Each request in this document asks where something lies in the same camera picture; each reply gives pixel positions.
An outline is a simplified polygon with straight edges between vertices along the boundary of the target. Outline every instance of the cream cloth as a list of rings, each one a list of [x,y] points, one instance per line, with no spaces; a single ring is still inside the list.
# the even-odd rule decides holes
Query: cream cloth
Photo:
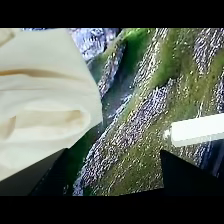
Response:
[[[0,29],[0,180],[101,121],[97,85],[65,29]]]

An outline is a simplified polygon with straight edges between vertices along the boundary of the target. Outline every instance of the fabric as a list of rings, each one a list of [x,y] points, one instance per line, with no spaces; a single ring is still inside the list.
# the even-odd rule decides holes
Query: fabric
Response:
[[[66,29],[0,29],[0,180],[101,121],[97,85]]]

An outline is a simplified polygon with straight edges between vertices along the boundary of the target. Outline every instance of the beige garment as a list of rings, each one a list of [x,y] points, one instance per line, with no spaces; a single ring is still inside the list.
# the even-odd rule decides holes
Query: beige garment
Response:
[[[0,180],[101,121],[97,85],[65,29],[0,29]]]

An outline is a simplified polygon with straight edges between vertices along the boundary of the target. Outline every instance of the white rectangular object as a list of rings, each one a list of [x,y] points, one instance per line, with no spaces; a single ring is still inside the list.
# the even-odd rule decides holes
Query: white rectangular object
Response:
[[[193,145],[224,138],[224,114],[174,122],[171,141],[175,147]]]

